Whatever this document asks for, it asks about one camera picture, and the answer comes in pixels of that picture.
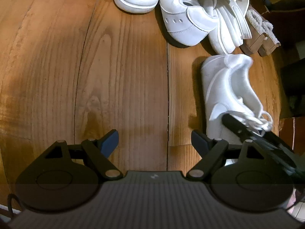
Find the white lace sneaker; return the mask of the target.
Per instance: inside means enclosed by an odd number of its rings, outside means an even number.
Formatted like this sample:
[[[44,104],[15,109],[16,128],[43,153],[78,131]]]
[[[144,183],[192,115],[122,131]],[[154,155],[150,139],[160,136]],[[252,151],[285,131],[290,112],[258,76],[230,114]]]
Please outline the white lace sneaker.
[[[257,135],[271,131],[274,121],[251,87],[249,69],[253,64],[244,54],[215,55],[202,64],[202,86],[206,114],[206,134],[240,144],[239,137],[222,123],[225,113]]]
[[[185,46],[200,43],[218,25],[217,0],[159,0],[170,36]]]

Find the white clog with charms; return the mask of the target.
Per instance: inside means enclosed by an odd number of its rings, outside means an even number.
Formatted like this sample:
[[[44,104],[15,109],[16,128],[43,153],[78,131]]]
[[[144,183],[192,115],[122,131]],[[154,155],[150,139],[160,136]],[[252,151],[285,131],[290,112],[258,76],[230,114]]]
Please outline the white clog with charms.
[[[215,0],[214,15],[218,25],[209,34],[209,41],[217,54],[231,54],[252,34],[246,21],[249,0]]]

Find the tan fleece boot right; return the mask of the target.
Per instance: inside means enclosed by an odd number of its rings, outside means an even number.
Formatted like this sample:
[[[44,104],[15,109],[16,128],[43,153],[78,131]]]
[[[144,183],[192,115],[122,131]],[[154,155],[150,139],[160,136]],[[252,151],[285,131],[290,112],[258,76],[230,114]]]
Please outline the tan fleece boot right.
[[[264,20],[262,22],[262,28],[267,36],[259,48],[258,53],[261,57],[264,57],[270,55],[277,47],[281,46],[281,44],[272,31],[274,26],[269,21]]]

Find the tan fleece boot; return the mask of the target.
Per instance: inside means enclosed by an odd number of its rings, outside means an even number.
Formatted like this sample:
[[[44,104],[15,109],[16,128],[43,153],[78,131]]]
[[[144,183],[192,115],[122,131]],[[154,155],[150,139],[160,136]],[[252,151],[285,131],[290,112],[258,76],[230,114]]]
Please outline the tan fleece boot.
[[[262,28],[267,36],[259,48],[258,53],[261,57],[264,57],[270,55],[277,47],[281,46],[281,44],[272,31],[274,26],[269,21],[264,20],[262,22]]]
[[[259,50],[268,37],[266,31],[263,29],[264,19],[254,8],[250,7],[248,9],[246,21],[252,37],[250,39],[244,39],[240,49],[246,55],[251,56]]]

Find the tan fleece boot left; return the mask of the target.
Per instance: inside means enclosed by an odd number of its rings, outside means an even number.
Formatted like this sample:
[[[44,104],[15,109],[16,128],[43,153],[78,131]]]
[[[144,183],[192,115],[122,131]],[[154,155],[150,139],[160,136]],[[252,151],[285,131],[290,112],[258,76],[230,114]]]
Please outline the tan fleece boot left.
[[[266,31],[263,29],[264,19],[254,8],[250,7],[248,9],[246,21],[252,37],[250,39],[244,39],[240,49],[246,55],[251,56],[259,50],[268,37]]]

